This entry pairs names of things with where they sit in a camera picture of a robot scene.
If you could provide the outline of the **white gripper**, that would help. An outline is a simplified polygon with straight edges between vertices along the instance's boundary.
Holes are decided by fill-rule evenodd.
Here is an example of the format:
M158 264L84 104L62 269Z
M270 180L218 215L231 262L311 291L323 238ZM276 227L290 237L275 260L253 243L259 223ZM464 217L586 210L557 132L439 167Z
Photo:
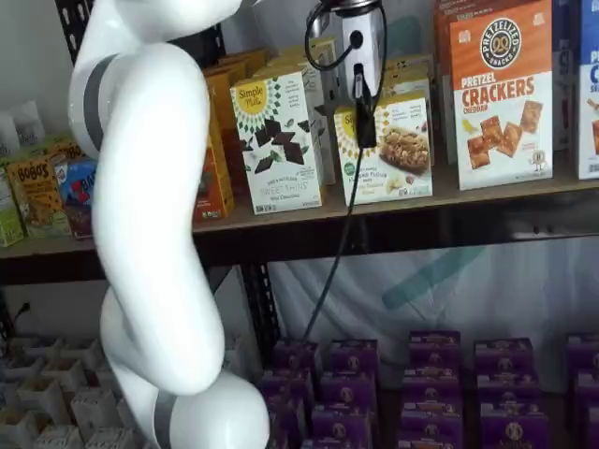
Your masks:
M347 92L356 105L356 136L360 148L376 146L373 95L384 66L384 25L379 9L358 9L342 16L343 48L350 52L343 66Z

